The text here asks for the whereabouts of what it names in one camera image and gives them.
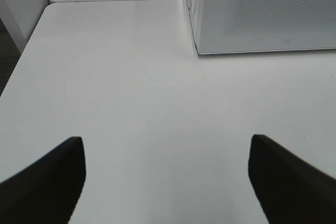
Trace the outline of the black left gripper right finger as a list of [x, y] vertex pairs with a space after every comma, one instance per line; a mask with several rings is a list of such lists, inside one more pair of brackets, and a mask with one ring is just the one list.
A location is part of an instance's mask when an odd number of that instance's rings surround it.
[[248, 176], [269, 223], [335, 223], [335, 178], [265, 135], [251, 138]]

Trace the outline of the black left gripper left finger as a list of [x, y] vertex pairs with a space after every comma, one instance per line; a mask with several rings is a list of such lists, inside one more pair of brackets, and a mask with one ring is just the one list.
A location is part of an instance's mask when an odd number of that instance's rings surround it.
[[81, 137], [70, 137], [1, 182], [1, 223], [68, 223], [86, 180]]

